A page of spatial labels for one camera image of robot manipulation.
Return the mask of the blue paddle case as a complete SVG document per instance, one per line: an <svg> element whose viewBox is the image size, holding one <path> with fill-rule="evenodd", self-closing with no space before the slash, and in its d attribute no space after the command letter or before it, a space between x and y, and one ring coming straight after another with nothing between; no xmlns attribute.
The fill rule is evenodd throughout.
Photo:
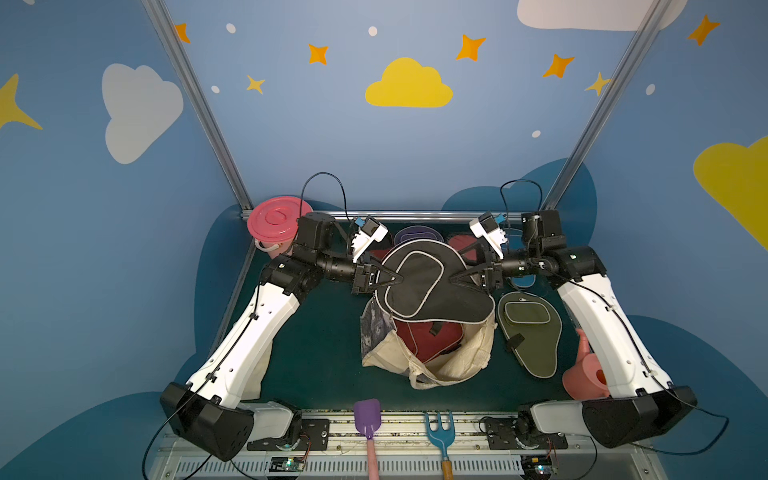
<svg viewBox="0 0 768 480"><path fill-rule="evenodd" d="M515 250L522 249L524 242L522 241L522 231L517 228L507 228L505 230L507 237L506 252L511 253ZM507 282L513 289L527 290L536 283L535 275L528 275L523 277L508 278Z"/></svg>

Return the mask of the black paddle case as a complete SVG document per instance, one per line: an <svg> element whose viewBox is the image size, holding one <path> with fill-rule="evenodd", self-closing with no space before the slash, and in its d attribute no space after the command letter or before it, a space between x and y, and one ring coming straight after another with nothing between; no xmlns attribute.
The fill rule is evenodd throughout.
<svg viewBox="0 0 768 480"><path fill-rule="evenodd" d="M472 268L451 246L415 240L395 247L383 265L404 276L402 284L374 293L378 306L403 322L479 324L493 316L494 298L482 288L452 285L452 274Z"/></svg>

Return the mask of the purple paddle case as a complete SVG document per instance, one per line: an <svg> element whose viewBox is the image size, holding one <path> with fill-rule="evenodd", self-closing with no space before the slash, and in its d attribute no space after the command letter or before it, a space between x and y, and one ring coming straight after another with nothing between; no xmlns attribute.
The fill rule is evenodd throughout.
<svg viewBox="0 0 768 480"><path fill-rule="evenodd" d="M433 240L444 243L444 236L436 229L426 225L410 225L395 234L394 245L398 246L415 240Z"/></svg>

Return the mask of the beige canvas tote bag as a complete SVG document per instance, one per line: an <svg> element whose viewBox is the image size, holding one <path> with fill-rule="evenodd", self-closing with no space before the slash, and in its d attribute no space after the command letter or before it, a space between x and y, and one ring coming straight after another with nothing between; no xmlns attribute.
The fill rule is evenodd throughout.
<svg viewBox="0 0 768 480"><path fill-rule="evenodd" d="M378 367L408 378L415 390L453 386L469 380L488 366L495 330L495 314L479 324L463 324L461 346L447 355L422 363L398 337L392 316L370 300L360 319L361 356L365 367Z"/></svg>

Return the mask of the olive green paddle case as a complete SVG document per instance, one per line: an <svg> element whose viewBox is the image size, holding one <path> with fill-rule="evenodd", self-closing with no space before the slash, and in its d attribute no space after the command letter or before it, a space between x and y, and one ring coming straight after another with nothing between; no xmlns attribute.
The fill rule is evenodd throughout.
<svg viewBox="0 0 768 480"><path fill-rule="evenodd" d="M509 292L497 305L497 323L505 350L533 377L549 379L558 369L562 319L546 299L525 292Z"/></svg>

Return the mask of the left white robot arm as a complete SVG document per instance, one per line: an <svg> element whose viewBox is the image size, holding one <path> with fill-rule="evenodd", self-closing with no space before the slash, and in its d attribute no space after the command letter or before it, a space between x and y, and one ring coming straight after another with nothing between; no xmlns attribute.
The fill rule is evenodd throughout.
<svg viewBox="0 0 768 480"><path fill-rule="evenodd" d="M255 414L240 406L248 380L279 330L325 279L349 283L354 293L372 294L388 320L447 326L482 324L491 317L493 298L449 245L411 241L382 262L363 261L382 224L367 218L345 253L331 249L336 225L325 213L301 216L290 253L266 265L249 306L227 337L186 383L166 387L160 403L176 435L221 461L245 447L256 424Z"/></svg>

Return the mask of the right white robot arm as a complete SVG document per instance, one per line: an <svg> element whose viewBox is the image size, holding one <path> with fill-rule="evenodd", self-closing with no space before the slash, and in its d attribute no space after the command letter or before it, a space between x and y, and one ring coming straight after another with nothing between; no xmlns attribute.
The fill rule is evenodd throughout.
<svg viewBox="0 0 768 480"><path fill-rule="evenodd" d="M486 212L470 221L490 255L479 265L483 286L493 290L508 278L546 277L596 354L608 394L522 407L514 424L517 440L533 446L548 434L581 435L615 448L667 433L697 408L693 390L675 385L645 347L597 253L568 246L557 211L526 213L521 221L523 246L508 252L496 216Z"/></svg>

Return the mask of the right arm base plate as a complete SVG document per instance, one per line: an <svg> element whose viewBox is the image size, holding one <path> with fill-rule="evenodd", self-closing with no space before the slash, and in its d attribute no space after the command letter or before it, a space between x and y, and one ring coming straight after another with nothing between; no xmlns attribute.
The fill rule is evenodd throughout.
<svg viewBox="0 0 768 480"><path fill-rule="evenodd" d="M533 422L518 417L482 417L481 432L485 434L491 450L557 450L567 449L563 435L540 432Z"/></svg>

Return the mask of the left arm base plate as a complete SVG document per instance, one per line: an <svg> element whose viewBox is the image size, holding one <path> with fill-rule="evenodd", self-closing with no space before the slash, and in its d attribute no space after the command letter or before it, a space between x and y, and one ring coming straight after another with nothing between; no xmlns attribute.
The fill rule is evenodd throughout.
<svg viewBox="0 0 768 480"><path fill-rule="evenodd" d="M297 430L297 436L292 439L288 436L284 439L263 438L250 441L246 444L247 451L326 451L330 438L330 420L328 418L303 419L301 428Z"/></svg>

